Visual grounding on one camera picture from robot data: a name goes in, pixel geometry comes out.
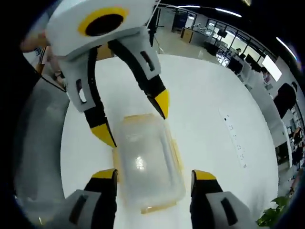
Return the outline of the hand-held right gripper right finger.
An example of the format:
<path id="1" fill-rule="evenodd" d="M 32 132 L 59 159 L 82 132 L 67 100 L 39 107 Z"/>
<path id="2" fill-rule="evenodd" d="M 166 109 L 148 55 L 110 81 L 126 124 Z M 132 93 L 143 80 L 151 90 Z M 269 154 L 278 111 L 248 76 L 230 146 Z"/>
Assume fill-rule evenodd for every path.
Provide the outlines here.
<path id="1" fill-rule="evenodd" d="M 192 171 L 190 214 L 193 229 L 256 229 L 249 208 L 232 192 L 223 191 L 216 177 Z"/>

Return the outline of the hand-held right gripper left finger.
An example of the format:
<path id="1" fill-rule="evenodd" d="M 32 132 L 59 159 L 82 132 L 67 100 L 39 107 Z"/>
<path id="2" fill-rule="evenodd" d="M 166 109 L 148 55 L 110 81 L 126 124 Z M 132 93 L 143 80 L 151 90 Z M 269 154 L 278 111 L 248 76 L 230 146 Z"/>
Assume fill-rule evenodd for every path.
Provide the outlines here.
<path id="1" fill-rule="evenodd" d="M 117 211 L 117 176 L 115 168 L 92 175 L 83 190 L 65 199 L 53 218 L 55 229 L 112 229 Z"/>

